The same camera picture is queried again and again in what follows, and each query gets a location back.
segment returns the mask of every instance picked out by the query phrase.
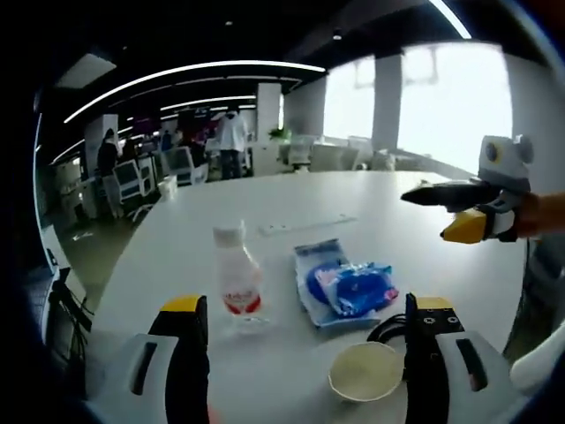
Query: curved light strip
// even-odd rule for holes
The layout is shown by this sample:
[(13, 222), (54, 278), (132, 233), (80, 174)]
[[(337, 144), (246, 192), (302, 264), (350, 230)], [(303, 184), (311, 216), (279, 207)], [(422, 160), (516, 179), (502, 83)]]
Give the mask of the curved light strip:
[(430, 3), (435, 6), (435, 8), (440, 11), (440, 13), (449, 21), (449, 23), (456, 29), (456, 31), (461, 35), (462, 38), (465, 40), (471, 39), (471, 34), (463, 25), (463, 22), (459, 20), (459, 18), (453, 13), (449, 7), (443, 3), (443, 0), (430, 0)]
[(246, 66), (246, 65), (261, 65), (261, 66), (280, 66), (283, 68), (295, 68), (295, 69), (304, 69), (306, 71), (313, 71), (313, 72), (325, 72), (326, 69), (321, 68), (319, 66), (311, 66), (309, 64), (293, 64), (291, 62), (277, 62), (274, 60), (223, 60), (220, 62), (208, 62), (205, 64), (189, 64), (187, 66), (180, 66), (178, 68), (168, 69), (166, 71), (161, 71), (157, 73), (152, 73), (150, 75), (146, 75), (145, 77), (134, 79), (128, 83), (123, 84), (122, 86), (116, 87), (111, 89), (109, 92), (104, 93), (103, 95), (99, 95), (91, 102), (85, 104), (82, 108), (78, 109), (77, 111), (73, 112), (67, 119), (65, 119), (64, 123), (68, 124), (73, 120), (76, 116), (80, 113), (84, 112), (94, 104), (98, 103), (100, 100), (104, 100), (115, 93), (118, 93), (126, 88), (133, 87), (136, 84), (141, 82), (153, 80), (155, 78), (163, 77), (165, 75), (171, 75), (171, 73), (177, 72), (184, 72), (184, 71), (191, 71), (194, 69), (203, 69), (203, 68), (214, 68), (218, 66)]
[(172, 119), (173, 117), (178, 117), (178, 114), (173, 113), (172, 115), (167, 115), (166, 117), (161, 117), (161, 121), (166, 121), (167, 119)]
[(132, 126), (128, 126), (127, 128), (124, 128), (123, 130), (120, 130), (120, 131), (118, 131), (117, 133), (118, 133), (118, 134), (122, 134), (122, 133), (128, 132), (128, 131), (130, 131), (130, 130), (132, 130), (132, 129), (133, 129)]
[(85, 139), (82, 139), (81, 141), (79, 141), (77, 144), (73, 144), (72, 146), (70, 146), (69, 148), (67, 148), (61, 155), (57, 156), (55, 159), (53, 159), (53, 162), (51, 162), (51, 164), (55, 163), (56, 161), (58, 161), (61, 157), (63, 157), (65, 154), (69, 153), (71, 150), (73, 150), (75, 147), (77, 147), (80, 143), (84, 143)]
[(124, 102), (127, 102), (128, 100), (135, 99), (136, 97), (140, 97), (141, 95), (153, 93), (154, 91), (163, 90), (165, 88), (173, 88), (173, 87), (185, 86), (187, 84), (194, 84), (194, 83), (198, 83), (198, 82), (209, 82), (209, 81), (219, 81), (219, 80), (223, 80), (223, 81), (225, 81), (225, 80), (278, 80), (278, 81), (295, 82), (295, 84), (292, 86), (290, 91), (292, 91), (295, 86), (299, 85), (302, 82), (302, 80), (298, 79), (298, 78), (272, 77), (272, 76), (269, 76), (269, 75), (232, 75), (232, 76), (229, 76), (229, 77), (213, 77), (213, 78), (191, 79), (189, 81), (176, 82), (175, 84), (167, 84), (166, 86), (160, 86), (160, 87), (157, 87), (157, 88), (152, 88), (152, 89), (147, 90), (147, 91), (142, 91), (141, 93), (137, 93), (137, 94), (135, 94), (131, 97), (128, 97), (127, 99), (123, 99), (123, 100), (120, 100), (118, 102), (112, 103), (108, 107), (108, 109), (111, 109), (111, 108), (117, 106), (118, 104), (122, 104)]
[(256, 97), (254, 95), (232, 95), (229, 97), (215, 97), (213, 99), (192, 100), (191, 102), (186, 102), (186, 103), (171, 104), (170, 106), (165, 106), (164, 108), (161, 108), (161, 110), (182, 108), (184, 106), (191, 106), (193, 104), (200, 104), (200, 103), (225, 102), (227, 100), (252, 100), (255, 98)]

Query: office desk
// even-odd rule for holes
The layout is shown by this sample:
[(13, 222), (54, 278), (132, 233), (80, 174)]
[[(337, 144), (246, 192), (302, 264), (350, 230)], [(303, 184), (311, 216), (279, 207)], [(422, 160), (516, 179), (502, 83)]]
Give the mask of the office desk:
[[(208, 296), (209, 402), (222, 423), (287, 424), (328, 421), (339, 406), (327, 372), (343, 348), (366, 331), (330, 337), (316, 330), (297, 296), (292, 248), (339, 238), (352, 261), (393, 267), (400, 297), (380, 312), (403, 312), (404, 295), (450, 299), (466, 329), (477, 330), (499, 352), (506, 344), (520, 298), (523, 242), (491, 240), (466, 246), (441, 240), (451, 222), (443, 208), (400, 201), (425, 172), (325, 172), (238, 179), (181, 188), (172, 201), (149, 212), (119, 259), (94, 318), (87, 354), (87, 387), (93, 394), (103, 365), (122, 343), (147, 332), (160, 307), (186, 293)], [(260, 226), (304, 227), (339, 214), (356, 220), (265, 237)], [(212, 227), (244, 218), (247, 247), (263, 268), (271, 329), (232, 337), (219, 298)], [(403, 423), (405, 386), (379, 401), (374, 422)]]

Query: ceiling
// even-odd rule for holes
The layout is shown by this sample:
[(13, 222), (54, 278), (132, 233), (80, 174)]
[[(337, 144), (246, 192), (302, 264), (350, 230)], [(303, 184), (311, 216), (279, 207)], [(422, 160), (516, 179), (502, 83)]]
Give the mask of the ceiling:
[[(209, 3), (161, 0), (142, 6), (139, 2), (118, 5), (101, 0), (83, 2), (79, 10), (70, 9), (64, 16), (56, 13), (52, 17), (52, 8), (43, 5), (49, 18), (41, 16), (43, 11), (31, 18), (31, 27), (37, 33), (33, 61), (47, 64), (41, 68), (41, 74), (34, 75), (43, 86), (41, 109), (45, 112), (40, 160), (49, 161), (76, 143), (82, 138), (86, 123), (101, 113), (117, 113), (120, 127), (125, 127), (127, 117), (158, 114), (163, 106), (216, 96), (252, 95), (257, 82), (262, 80), (282, 78), (283, 92), (288, 92), (297, 84), (322, 75), (270, 66), (179, 72), (120, 91), (69, 124), (63, 124), (71, 113), (95, 97), (154, 72), (232, 59), (291, 58), (331, 68), (369, 54), (377, 57), (397, 54), (407, 44), (460, 39), (427, 0), (395, 0), (394, 12), (387, 9), (393, 4), (391, 0), (376, 1), (222, 0)], [(550, 0), (531, 1), (538, 5), (534, 7), (547, 2)], [(498, 42), (509, 53), (544, 62), (529, 37), (498, 2), (454, 0), (447, 3), (473, 38)], [(562, 42), (562, 26), (545, 10), (536, 9), (537, 20), (551, 29), (555, 42)], [(347, 17), (348, 13), (363, 16), (356, 21)], [(343, 39), (339, 42), (331, 37), (335, 27), (343, 28)], [(301, 49), (307, 42), (308, 49)], [(116, 68), (82, 89), (55, 87), (59, 78), (86, 53), (103, 57)], [(230, 76), (254, 78), (226, 78)], [(188, 83), (204, 79), (212, 80)]]

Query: white cup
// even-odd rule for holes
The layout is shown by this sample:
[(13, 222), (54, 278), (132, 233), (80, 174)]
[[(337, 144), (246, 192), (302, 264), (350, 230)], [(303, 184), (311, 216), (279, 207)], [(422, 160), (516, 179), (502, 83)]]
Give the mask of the white cup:
[(403, 355), (386, 344), (367, 342), (350, 346), (337, 355), (328, 380), (342, 400), (373, 402), (398, 387), (403, 371)]

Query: white chair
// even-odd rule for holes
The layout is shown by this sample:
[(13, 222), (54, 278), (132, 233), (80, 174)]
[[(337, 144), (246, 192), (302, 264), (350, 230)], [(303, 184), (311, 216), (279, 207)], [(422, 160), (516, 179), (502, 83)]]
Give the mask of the white chair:
[(342, 168), (343, 148), (328, 144), (314, 144), (312, 151), (311, 172), (340, 170)]
[(358, 148), (343, 148), (340, 170), (355, 170), (358, 164), (359, 153)]
[(314, 137), (297, 136), (290, 141), (288, 162), (292, 167), (309, 165), (312, 161)]
[(198, 168), (194, 168), (191, 150), (187, 146), (172, 148), (162, 152), (161, 155), (163, 171), (167, 175), (177, 176), (177, 183), (180, 186), (206, 183), (208, 164), (204, 163)]
[[(113, 172), (120, 192), (121, 203), (133, 197), (141, 196), (145, 198), (154, 190), (150, 170), (143, 168), (140, 172), (138, 164), (134, 160), (120, 163), (114, 167)], [(128, 216), (133, 216), (132, 220), (135, 222), (142, 211), (149, 211), (152, 207), (152, 204), (141, 205), (130, 212)]]

